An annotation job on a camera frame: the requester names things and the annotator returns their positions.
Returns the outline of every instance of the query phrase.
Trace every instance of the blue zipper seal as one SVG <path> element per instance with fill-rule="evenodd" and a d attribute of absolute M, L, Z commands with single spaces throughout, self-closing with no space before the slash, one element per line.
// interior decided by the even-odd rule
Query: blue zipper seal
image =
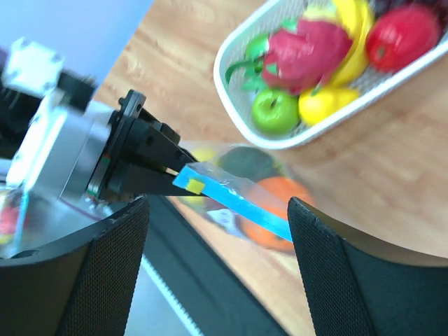
<path fill-rule="evenodd" d="M 293 239 L 289 229 L 289 223 L 273 213 L 270 213 L 254 203 L 248 201 L 239 195 L 235 190 L 228 188 L 226 185 L 219 183 L 216 179 L 198 173 L 187 164 L 173 181 L 176 187 L 186 189 L 191 180 L 200 181 L 204 184 L 202 194 L 221 203 L 223 206 L 233 210 L 237 214 L 253 221 L 262 228 L 272 232 L 273 234 L 283 238 L 289 242 Z"/>

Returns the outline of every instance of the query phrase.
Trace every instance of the tabletop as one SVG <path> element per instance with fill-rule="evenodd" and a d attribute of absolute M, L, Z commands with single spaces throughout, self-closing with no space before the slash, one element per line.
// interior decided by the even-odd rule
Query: tabletop
<path fill-rule="evenodd" d="M 225 37 L 263 0 L 155 0 L 96 99 L 135 89 L 187 140 L 245 142 L 216 93 Z M 448 257 L 448 58 L 317 140 L 274 154 L 318 207 L 386 241 Z M 297 261 L 226 234 L 175 199 L 191 225 L 291 335 L 313 335 Z"/>

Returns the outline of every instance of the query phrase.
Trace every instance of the basket rim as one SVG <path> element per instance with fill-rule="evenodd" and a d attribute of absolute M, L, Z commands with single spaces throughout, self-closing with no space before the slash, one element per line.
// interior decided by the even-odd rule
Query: basket rim
<path fill-rule="evenodd" d="M 434 61 L 440 59 L 446 53 L 448 53 L 448 38 L 442 38 L 441 42 L 432 50 L 427 52 L 425 55 L 421 56 L 419 59 L 415 60 L 410 65 L 406 66 L 399 72 L 395 73 L 392 77 L 386 79 L 383 83 L 374 87 L 373 89 L 367 91 L 357 100 L 353 101 L 349 105 L 341 108 L 338 112 L 332 114 L 330 117 L 321 121 L 319 124 L 306 129 L 305 131 L 292 136 L 288 139 L 264 139 L 261 136 L 255 134 L 243 121 L 240 114 L 237 112 L 234 104 L 230 100 L 230 96 L 225 89 L 225 84 L 223 78 L 221 77 L 220 67 L 223 60 L 224 52 L 228 49 L 229 45 L 233 40 L 235 40 L 238 35 L 243 33 L 247 28 L 256 21 L 262 13 L 265 13 L 273 5 L 277 4 L 281 0 L 269 0 L 259 7 L 255 12 L 253 12 L 245 21 L 243 21 L 235 30 L 233 30 L 224 42 L 221 44 L 218 52 L 216 54 L 215 62 L 213 65 L 213 81 L 218 91 L 218 96 L 224 105 L 227 114 L 230 119 L 235 124 L 237 129 L 241 132 L 246 140 L 250 141 L 253 145 L 265 148 L 268 150 L 281 150 L 287 149 L 295 146 L 305 144 L 330 128 L 336 126 L 336 124 L 342 122 L 343 120 L 349 118 L 353 114 L 357 113 L 361 109 L 369 106 L 376 98 L 385 95 L 387 92 L 398 87 L 400 84 L 404 83 L 414 75 L 418 74 L 420 71 L 424 70 L 427 66 L 431 65 Z"/>

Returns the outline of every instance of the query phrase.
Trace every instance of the white basket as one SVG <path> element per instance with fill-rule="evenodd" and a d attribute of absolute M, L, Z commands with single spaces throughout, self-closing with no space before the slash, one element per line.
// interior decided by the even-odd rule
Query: white basket
<path fill-rule="evenodd" d="M 313 4 L 327 2 L 327 0 L 312 1 Z M 301 15 L 305 9 L 305 4 L 305 0 L 267 1 L 226 38 L 216 56 L 213 77 L 219 97 L 238 130 L 248 141 L 261 148 L 284 149 L 311 141 L 383 97 L 448 51 L 447 35 L 445 34 L 436 48 L 393 76 L 376 73 L 372 68 L 368 68 L 360 78 L 352 83 L 353 87 L 358 88 L 363 93 L 359 99 L 313 127 L 299 126 L 290 134 L 277 137 L 266 136 L 255 128 L 251 119 L 251 105 L 254 94 L 243 92 L 240 89 L 244 72 L 242 70 L 235 72 L 230 84 L 227 85 L 225 71 L 231 63 L 243 59 L 247 43 L 254 36 L 262 32 L 271 32 L 286 18 L 295 18 Z"/>

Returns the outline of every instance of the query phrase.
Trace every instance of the plastic bag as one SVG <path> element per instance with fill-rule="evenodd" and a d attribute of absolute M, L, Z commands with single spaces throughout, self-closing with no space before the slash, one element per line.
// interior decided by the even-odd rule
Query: plastic bag
<path fill-rule="evenodd" d="M 288 201 L 315 205 L 309 188 L 273 155 L 244 144 L 182 143 L 199 163 L 188 164 L 174 184 L 208 197 L 180 197 L 182 203 L 232 235 L 267 249 L 293 253 Z"/>
<path fill-rule="evenodd" d="M 53 242 L 108 215 L 105 204 L 88 198 L 72 204 L 0 186 L 0 258 Z"/>

